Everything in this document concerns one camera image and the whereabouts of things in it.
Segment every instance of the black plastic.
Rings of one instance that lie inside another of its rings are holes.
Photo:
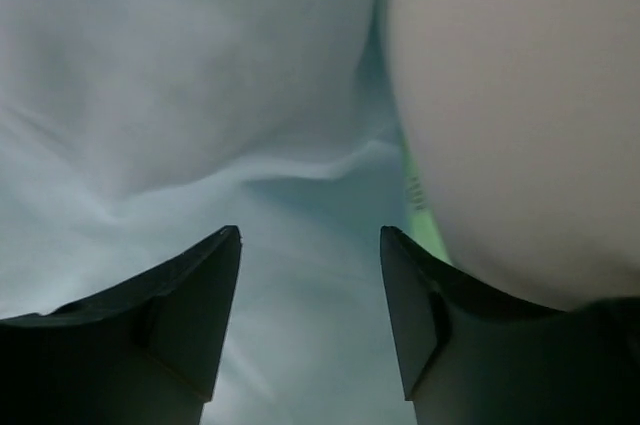
[[[541,307],[381,234],[400,373],[419,425],[640,423],[640,299]]]
[[[199,423],[213,394],[240,248],[238,229],[226,227],[50,315],[0,321],[0,422]]]

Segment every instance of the white cloth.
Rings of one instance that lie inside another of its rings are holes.
[[[0,316],[238,224],[203,423],[413,423],[377,255],[402,191],[373,1],[0,0]]]

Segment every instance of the beige object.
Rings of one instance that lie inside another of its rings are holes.
[[[557,307],[640,293],[640,0],[388,0],[454,260]]]

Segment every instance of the green strip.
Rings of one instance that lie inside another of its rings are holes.
[[[431,255],[451,263],[435,218],[420,183],[418,167],[405,147],[406,192],[409,204],[409,235]]]

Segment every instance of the green tag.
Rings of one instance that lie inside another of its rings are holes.
[[[409,235],[421,247],[443,262],[451,263],[435,218],[427,203],[415,162],[405,147],[406,190],[409,202]]]

